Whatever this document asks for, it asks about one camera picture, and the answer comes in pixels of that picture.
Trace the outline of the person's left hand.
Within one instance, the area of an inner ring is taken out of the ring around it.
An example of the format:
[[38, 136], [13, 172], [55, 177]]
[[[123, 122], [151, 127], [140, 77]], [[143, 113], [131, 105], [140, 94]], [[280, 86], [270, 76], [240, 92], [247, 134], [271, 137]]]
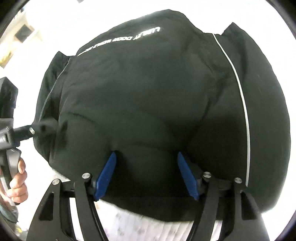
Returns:
[[18, 161], [18, 173], [11, 180], [7, 191], [4, 191], [3, 187], [1, 187], [1, 194], [17, 204], [23, 203], [28, 198], [28, 189], [25, 184], [26, 179], [26, 165], [24, 160], [20, 158]]

